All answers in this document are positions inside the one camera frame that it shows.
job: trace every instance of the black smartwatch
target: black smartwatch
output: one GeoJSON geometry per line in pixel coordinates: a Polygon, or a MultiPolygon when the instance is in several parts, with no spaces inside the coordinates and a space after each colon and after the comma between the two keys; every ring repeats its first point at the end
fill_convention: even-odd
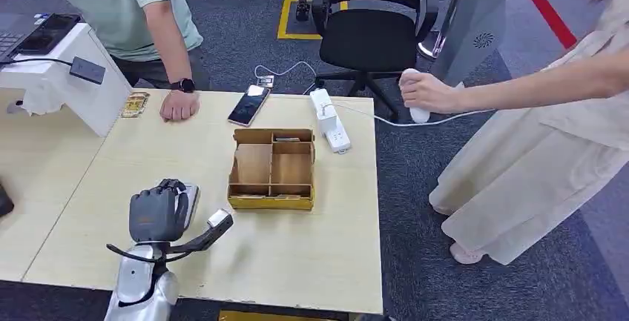
{"type": "Polygon", "coordinates": [[[171,84],[171,90],[179,90],[184,93],[193,93],[195,90],[194,81],[192,79],[182,79],[180,82],[171,84]]]}

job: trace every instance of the chair base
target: chair base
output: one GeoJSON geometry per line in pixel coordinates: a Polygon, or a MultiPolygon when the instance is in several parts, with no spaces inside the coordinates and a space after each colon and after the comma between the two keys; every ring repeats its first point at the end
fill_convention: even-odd
{"type": "Polygon", "coordinates": [[[399,112],[395,109],[393,102],[391,102],[391,100],[384,94],[382,89],[375,83],[374,80],[399,78],[401,75],[402,73],[367,73],[364,71],[348,71],[317,75],[315,84],[317,87],[323,87],[324,80],[354,80],[352,89],[349,90],[347,96],[356,96],[358,91],[365,91],[369,88],[374,94],[374,97],[383,102],[391,111],[391,116],[389,116],[390,121],[396,122],[399,119],[399,112]]]}

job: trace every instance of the black cable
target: black cable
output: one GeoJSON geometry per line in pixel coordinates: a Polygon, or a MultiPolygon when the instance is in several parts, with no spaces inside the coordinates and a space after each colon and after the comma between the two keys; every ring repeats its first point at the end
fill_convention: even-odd
{"type": "Polygon", "coordinates": [[[170,263],[170,262],[174,262],[176,260],[182,259],[182,258],[186,258],[187,256],[189,256],[190,254],[192,254],[192,252],[185,252],[183,254],[180,254],[177,257],[172,257],[172,258],[167,258],[166,260],[164,260],[164,263],[170,263]]]}
{"type": "Polygon", "coordinates": [[[127,253],[127,252],[123,251],[122,249],[116,247],[115,245],[107,244],[107,249],[112,251],[112,252],[114,252],[114,253],[116,253],[116,254],[120,254],[123,257],[127,257],[129,259],[139,260],[140,262],[146,262],[146,263],[158,263],[158,262],[170,263],[170,262],[175,262],[175,261],[177,261],[179,259],[186,258],[187,256],[189,256],[192,253],[192,252],[185,252],[183,254],[180,254],[179,256],[172,257],[172,258],[151,259],[151,258],[138,257],[135,254],[127,253]]]}
{"type": "Polygon", "coordinates": [[[114,252],[114,253],[116,253],[116,254],[120,254],[123,257],[127,257],[129,259],[139,260],[140,262],[157,263],[157,262],[161,262],[161,261],[164,260],[163,258],[151,259],[151,258],[138,257],[135,254],[131,254],[131,253],[127,253],[127,252],[123,251],[122,249],[116,247],[115,245],[107,244],[107,249],[112,251],[112,252],[114,252]]]}
{"type": "Polygon", "coordinates": [[[55,62],[66,64],[68,67],[72,66],[72,63],[66,62],[65,60],[55,59],[55,58],[31,58],[31,59],[18,59],[18,60],[10,60],[8,62],[0,62],[2,65],[16,64],[16,63],[24,63],[24,62],[55,62]]]}

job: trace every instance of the wire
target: wire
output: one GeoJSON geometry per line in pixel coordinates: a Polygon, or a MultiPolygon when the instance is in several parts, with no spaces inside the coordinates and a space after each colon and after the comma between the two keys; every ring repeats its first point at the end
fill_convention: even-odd
{"type": "MultiPolygon", "coordinates": [[[[266,71],[270,72],[271,74],[274,74],[274,75],[277,75],[277,76],[282,76],[282,75],[286,75],[287,73],[290,73],[290,72],[291,72],[291,70],[295,69],[295,68],[296,68],[299,64],[304,64],[305,66],[307,66],[308,68],[310,68],[310,70],[311,70],[311,71],[312,71],[312,73],[314,74],[314,77],[315,77],[315,78],[317,77],[317,72],[315,71],[315,69],[313,69],[313,68],[312,68],[312,66],[311,66],[310,64],[306,63],[306,62],[297,62],[297,63],[295,63],[295,65],[293,65],[292,67],[290,67],[290,69],[288,69],[287,71],[284,71],[284,72],[282,72],[282,73],[275,73],[273,70],[271,70],[271,69],[269,69],[269,68],[265,67],[264,65],[256,65],[256,68],[254,69],[254,75],[255,75],[255,77],[256,77],[256,78],[261,79],[261,78],[262,78],[262,76],[257,75],[257,70],[258,70],[258,69],[260,69],[260,68],[262,68],[262,69],[264,69],[264,70],[266,70],[266,71]]],[[[306,91],[304,91],[304,92],[302,93],[302,95],[306,95],[306,94],[310,91],[310,89],[312,89],[312,88],[313,88],[316,84],[317,84],[316,82],[313,82],[313,83],[312,83],[312,85],[308,86],[308,88],[306,89],[306,91]]]]}
{"type": "Polygon", "coordinates": [[[185,252],[185,253],[182,253],[182,254],[178,255],[177,257],[167,258],[166,260],[164,260],[164,262],[165,263],[174,262],[176,260],[179,260],[179,259],[182,259],[182,258],[186,258],[190,254],[192,254],[192,252],[185,252]]]}
{"type": "Polygon", "coordinates": [[[308,86],[308,88],[306,89],[306,91],[304,91],[302,93],[302,95],[306,95],[313,87],[315,87],[315,85],[317,84],[317,82],[313,82],[312,85],[308,86]]]}
{"type": "Polygon", "coordinates": [[[55,58],[31,58],[31,59],[18,59],[18,60],[10,60],[8,62],[0,62],[1,65],[9,65],[9,64],[17,64],[17,63],[25,63],[25,62],[55,62],[66,64],[68,67],[72,66],[72,63],[66,62],[65,60],[55,59],[55,58]]]}
{"type": "Polygon", "coordinates": [[[127,253],[127,252],[123,251],[122,249],[116,247],[115,245],[107,244],[107,249],[112,251],[112,252],[114,252],[114,253],[116,253],[116,254],[120,254],[123,257],[129,258],[129,259],[139,260],[140,262],[146,262],[146,263],[158,263],[158,262],[170,263],[170,262],[175,262],[175,261],[177,261],[179,259],[186,258],[187,256],[189,256],[192,253],[192,252],[185,252],[185,253],[180,254],[179,256],[172,257],[172,258],[152,259],[152,258],[139,257],[139,256],[136,256],[135,254],[127,253]]]}
{"type": "Polygon", "coordinates": [[[315,69],[312,68],[312,66],[310,66],[310,64],[306,63],[306,62],[297,62],[295,63],[295,65],[293,65],[290,69],[288,69],[287,71],[283,72],[283,73],[275,73],[273,70],[265,67],[264,65],[257,65],[256,68],[254,69],[254,75],[256,76],[256,78],[261,79],[262,76],[257,75],[257,70],[262,68],[268,72],[270,72],[271,74],[277,75],[277,76],[282,76],[285,75],[287,73],[290,73],[291,70],[295,69],[299,64],[304,64],[305,66],[309,67],[310,70],[312,70],[312,73],[314,74],[314,76],[317,76],[317,72],[315,71],[315,69]]]}
{"type": "Polygon", "coordinates": [[[325,110],[326,107],[328,107],[328,106],[342,107],[342,108],[345,108],[345,109],[350,110],[350,111],[362,113],[365,116],[369,116],[369,117],[372,117],[374,119],[378,119],[378,120],[380,120],[380,121],[382,121],[382,122],[384,122],[384,123],[386,123],[388,125],[394,126],[394,127],[435,126],[435,125],[440,125],[442,123],[446,123],[448,121],[452,121],[453,119],[460,119],[461,117],[475,115],[477,113],[485,113],[485,112],[494,111],[494,110],[482,110],[482,111],[466,112],[466,113],[461,113],[459,115],[448,117],[447,119],[442,119],[441,121],[435,121],[435,122],[426,122],[426,123],[393,123],[391,121],[387,121],[387,120],[383,119],[382,117],[379,117],[379,116],[376,116],[376,115],[372,115],[371,113],[365,113],[363,111],[356,110],[355,108],[351,108],[351,107],[347,107],[347,106],[343,106],[343,105],[327,104],[327,105],[323,106],[323,109],[325,110]]]}

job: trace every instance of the laptop keyboard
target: laptop keyboard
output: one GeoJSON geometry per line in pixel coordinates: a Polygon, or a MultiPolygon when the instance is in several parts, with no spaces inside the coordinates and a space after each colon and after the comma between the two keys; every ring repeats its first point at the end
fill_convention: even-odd
{"type": "Polygon", "coordinates": [[[22,36],[21,33],[0,32],[0,56],[7,53],[22,36]]]}

